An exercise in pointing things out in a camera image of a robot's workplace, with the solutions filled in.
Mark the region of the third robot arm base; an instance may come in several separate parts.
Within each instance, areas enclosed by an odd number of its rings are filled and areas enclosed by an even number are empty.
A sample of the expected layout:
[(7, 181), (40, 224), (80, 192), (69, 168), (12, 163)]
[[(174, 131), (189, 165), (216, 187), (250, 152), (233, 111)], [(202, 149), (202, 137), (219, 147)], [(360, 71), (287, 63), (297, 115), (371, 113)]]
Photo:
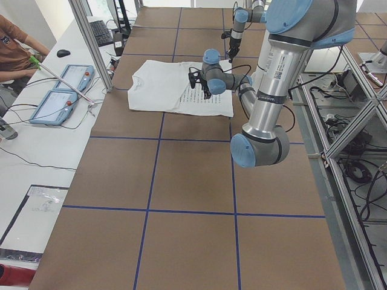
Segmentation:
[(366, 73), (386, 73), (386, 42), (377, 53), (358, 53)]

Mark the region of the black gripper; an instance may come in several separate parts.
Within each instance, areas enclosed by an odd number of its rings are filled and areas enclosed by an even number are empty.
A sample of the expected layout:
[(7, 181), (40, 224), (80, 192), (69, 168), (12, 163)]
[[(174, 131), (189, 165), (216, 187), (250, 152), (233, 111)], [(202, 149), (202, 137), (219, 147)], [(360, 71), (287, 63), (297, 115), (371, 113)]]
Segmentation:
[(212, 93), (209, 91), (207, 81), (201, 80), (200, 83), (201, 83), (202, 90), (204, 91), (204, 99), (207, 100), (208, 98), (211, 98)]
[(233, 62), (233, 59), (237, 56), (241, 39), (230, 38), (229, 50), (227, 52), (229, 62)]

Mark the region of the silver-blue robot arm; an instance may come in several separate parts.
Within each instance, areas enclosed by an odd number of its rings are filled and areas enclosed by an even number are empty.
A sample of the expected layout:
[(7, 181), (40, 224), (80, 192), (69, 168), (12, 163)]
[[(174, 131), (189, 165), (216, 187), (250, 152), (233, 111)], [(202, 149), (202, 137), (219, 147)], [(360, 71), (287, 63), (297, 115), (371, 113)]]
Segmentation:
[(304, 52), (347, 44), (354, 37), (356, 1), (253, 1), (251, 9), (236, 8), (233, 28), (224, 33), (235, 57), (248, 22), (264, 22), (270, 48), (260, 55), (263, 67), (254, 78), (228, 74), (220, 67), (220, 54), (208, 49), (200, 71), (189, 76), (200, 83), (205, 98), (235, 91), (249, 120), (234, 135), (230, 149), (241, 167), (270, 166), (288, 155), (290, 142), (278, 124), (293, 79), (300, 74)]
[(233, 7), (233, 27), (229, 31), (224, 31), (221, 35), (222, 39), (229, 38), (229, 49), (227, 51), (229, 62), (240, 51), (242, 36), (246, 28), (246, 23), (249, 24), (264, 24), (266, 23), (266, 13), (269, 4), (267, 1), (245, 1), (245, 7), (239, 7), (238, 3), (234, 3)]

